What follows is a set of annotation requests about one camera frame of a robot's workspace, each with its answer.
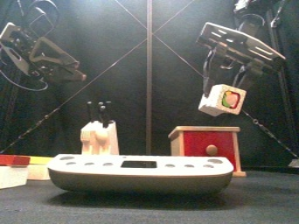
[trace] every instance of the red block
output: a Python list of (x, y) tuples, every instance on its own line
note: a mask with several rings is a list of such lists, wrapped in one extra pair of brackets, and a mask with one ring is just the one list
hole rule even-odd
[(26, 166), (30, 162), (30, 157), (15, 155), (0, 155), (0, 165), (21, 165)]

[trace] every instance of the red box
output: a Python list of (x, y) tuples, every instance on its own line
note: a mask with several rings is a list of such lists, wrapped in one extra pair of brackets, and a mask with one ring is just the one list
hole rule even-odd
[(233, 176), (244, 177), (238, 161), (238, 127), (177, 126), (169, 134), (172, 156), (224, 157), (233, 165)]

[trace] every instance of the colored sticker on cube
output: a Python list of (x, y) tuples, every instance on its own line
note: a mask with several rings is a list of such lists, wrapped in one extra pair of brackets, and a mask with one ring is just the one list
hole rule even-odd
[(225, 91), (221, 98), (221, 105), (225, 108), (234, 109), (238, 105), (238, 94), (232, 91)]

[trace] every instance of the black backdrop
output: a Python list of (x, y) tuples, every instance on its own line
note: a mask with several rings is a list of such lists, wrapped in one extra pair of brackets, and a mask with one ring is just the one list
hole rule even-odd
[[(21, 1), (23, 9), (29, 2)], [(2, 147), (97, 77), (6, 153), (39, 156), (80, 153), (80, 129), (89, 121), (86, 101), (112, 101), (110, 116), (116, 120), (120, 153), (144, 155), (146, 1), (53, 2), (59, 10), (59, 23), (47, 38), (80, 61), (78, 70), (88, 75), (88, 79), (81, 83), (50, 84), (47, 90), (39, 93), (18, 89), (9, 136)], [(210, 117), (197, 110), (201, 65), (208, 50), (196, 44), (196, 38), (205, 22), (234, 29), (232, 10), (233, 1), (153, 1), (152, 27), (158, 39), (153, 36), (152, 154), (169, 155), (168, 134), (176, 126), (238, 126), (241, 164), (286, 165), (289, 154), (242, 113)], [(19, 24), (17, 1), (1, 2), (0, 11), (1, 29), (7, 21)], [(269, 44), (266, 28), (257, 37)], [(230, 78), (232, 73), (225, 72), (218, 83), (230, 84)], [(10, 84), (2, 77), (0, 79), (3, 99), (10, 94), (3, 91), (3, 86)], [(22, 77), (22, 83), (31, 84), (26, 77)], [(242, 109), (270, 129), (285, 145), (293, 146), (281, 102), (277, 75), (270, 74), (248, 90)]]

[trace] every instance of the black table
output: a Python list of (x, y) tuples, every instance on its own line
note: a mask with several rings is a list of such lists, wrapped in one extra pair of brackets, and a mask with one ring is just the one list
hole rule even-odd
[(27, 181), (0, 190), (0, 223), (299, 223), (299, 175), (248, 171), (209, 196), (85, 194)]

